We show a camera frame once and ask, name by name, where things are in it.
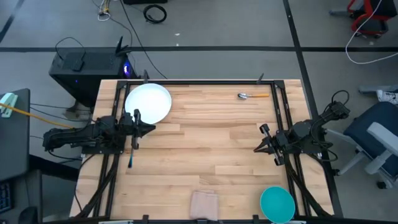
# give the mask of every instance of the wooden tabletop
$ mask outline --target wooden tabletop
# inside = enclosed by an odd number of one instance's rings
[[[103,80],[94,118],[112,112],[117,80]],[[285,80],[293,122],[309,119],[300,80]],[[272,97],[239,100],[240,92],[269,93],[269,85],[165,85],[172,109],[156,130],[139,139],[132,169],[128,169],[131,142],[126,142],[116,178],[112,219],[190,219],[194,190],[214,190],[219,197],[219,219],[251,219],[258,214],[261,193],[279,185],[289,189],[284,166],[274,156],[253,153],[264,137],[259,126],[277,130]],[[278,91],[279,103],[282,97]],[[284,128],[287,129],[285,116]],[[318,203],[333,213],[322,167],[301,155],[305,183]],[[84,207],[98,186],[102,155],[95,155],[80,171],[76,194]],[[302,199],[296,187],[300,214]],[[107,190],[100,214],[104,214]],[[70,215],[79,212],[73,201]]]

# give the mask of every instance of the white plate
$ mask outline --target white plate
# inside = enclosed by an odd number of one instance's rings
[[[141,120],[147,124],[155,124],[167,116],[172,107],[170,93],[161,85],[143,84],[129,93],[124,108],[126,112],[134,115],[134,110],[139,109]]]

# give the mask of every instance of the dish towel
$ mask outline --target dish towel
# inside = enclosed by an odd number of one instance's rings
[[[214,190],[197,190],[192,193],[191,219],[218,220],[218,195]]]

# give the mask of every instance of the blue light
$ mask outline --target blue light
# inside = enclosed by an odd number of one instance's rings
[[[124,74],[126,75],[126,78],[131,78],[131,66],[129,61],[126,61],[123,65],[123,71]]]

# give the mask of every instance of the teal bowl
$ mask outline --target teal bowl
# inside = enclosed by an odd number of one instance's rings
[[[263,214],[274,223],[287,223],[293,216],[295,204],[293,197],[282,187],[269,187],[260,198]]]

